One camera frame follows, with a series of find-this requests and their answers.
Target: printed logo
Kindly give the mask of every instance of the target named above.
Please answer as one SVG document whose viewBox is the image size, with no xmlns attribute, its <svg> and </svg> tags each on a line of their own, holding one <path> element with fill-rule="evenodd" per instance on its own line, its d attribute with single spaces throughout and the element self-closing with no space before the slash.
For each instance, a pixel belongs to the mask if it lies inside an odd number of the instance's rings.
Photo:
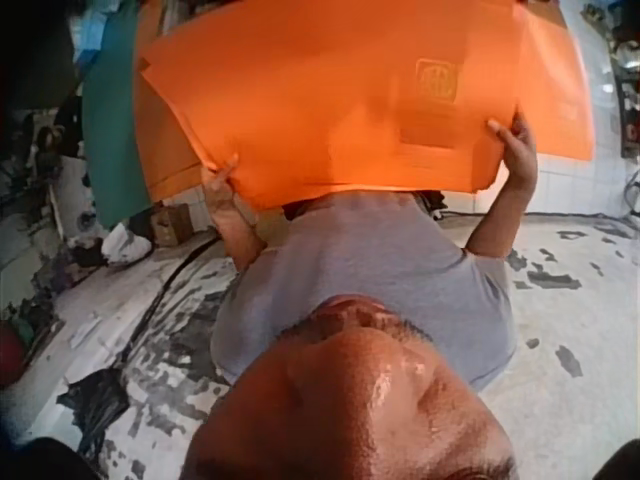
<svg viewBox="0 0 640 480">
<path fill-rule="evenodd" d="M 418 94 L 425 100 L 453 103 L 458 90 L 458 69 L 450 63 L 418 60 Z"/>
</svg>

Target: green board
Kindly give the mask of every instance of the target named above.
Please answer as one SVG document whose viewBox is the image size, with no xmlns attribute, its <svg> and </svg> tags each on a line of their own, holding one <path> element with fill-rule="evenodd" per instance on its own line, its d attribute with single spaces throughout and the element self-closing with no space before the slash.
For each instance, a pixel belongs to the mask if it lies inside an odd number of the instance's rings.
<svg viewBox="0 0 640 480">
<path fill-rule="evenodd" d="M 82 129 L 100 223 L 113 227 L 151 206 L 136 145 L 133 54 L 138 7 L 125 0 L 111 15 L 102 51 L 82 87 Z"/>
</svg>

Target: orange paper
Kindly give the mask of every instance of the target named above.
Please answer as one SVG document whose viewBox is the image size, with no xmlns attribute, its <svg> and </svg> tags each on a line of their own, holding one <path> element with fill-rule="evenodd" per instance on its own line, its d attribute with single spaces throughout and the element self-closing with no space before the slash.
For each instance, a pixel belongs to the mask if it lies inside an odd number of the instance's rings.
<svg viewBox="0 0 640 480">
<path fill-rule="evenodd" d="M 547 153 L 591 156 L 571 38 L 514 0 L 245 0 L 143 58 L 197 158 L 216 170 L 239 154 L 231 181 L 256 209 L 353 189 L 488 188 L 502 146 L 486 120 L 510 123 L 517 104 Z M 143 155 L 155 198 L 158 179 L 186 171 L 163 155 Z"/>
</svg>

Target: dirty floor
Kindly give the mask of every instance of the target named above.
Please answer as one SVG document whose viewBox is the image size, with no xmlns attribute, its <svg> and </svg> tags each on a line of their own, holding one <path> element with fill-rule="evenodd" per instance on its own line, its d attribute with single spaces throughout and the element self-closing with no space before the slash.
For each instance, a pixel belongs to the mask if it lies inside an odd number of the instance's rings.
<svg viewBox="0 0 640 480">
<path fill-rule="evenodd" d="M 441 225 L 463 244 L 477 221 Z M 113 360 L 161 280 L 206 239 L 129 270 L 101 270 L 59 299 L 64 330 L 2 398 L 15 438 L 77 446 L 71 413 L 55 397 Z M 637 234 L 617 221 L 525 220 L 508 259 L 518 350 L 482 394 L 514 443 L 523 480 L 590 478 L 638 435 L 638 253 Z M 208 333 L 234 275 L 217 244 L 160 305 L 127 369 L 131 407 L 108 429 L 100 455 L 110 479 L 178 477 L 191 436 L 228 390 L 209 361 Z"/>
</svg>

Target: white tiled floor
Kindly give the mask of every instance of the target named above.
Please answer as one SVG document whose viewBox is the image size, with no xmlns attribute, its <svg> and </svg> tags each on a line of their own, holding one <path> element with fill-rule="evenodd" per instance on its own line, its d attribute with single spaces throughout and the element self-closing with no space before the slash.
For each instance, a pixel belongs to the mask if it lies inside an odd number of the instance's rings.
<svg viewBox="0 0 640 480">
<path fill-rule="evenodd" d="M 605 41 L 580 16 L 586 0 L 563 0 L 562 11 L 569 29 L 578 41 L 585 63 L 596 132 L 591 162 L 539 154 L 540 175 L 529 212 L 604 213 L 622 217 L 629 213 L 622 192 L 638 163 L 620 156 L 620 115 L 611 62 Z M 501 167 L 494 185 L 476 195 L 445 193 L 449 210 L 486 213 L 506 180 Z M 201 187 L 183 192 L 165 204 L 187 203 L 195 230 L 206 230 L 211 221 Z"/>
</svg>

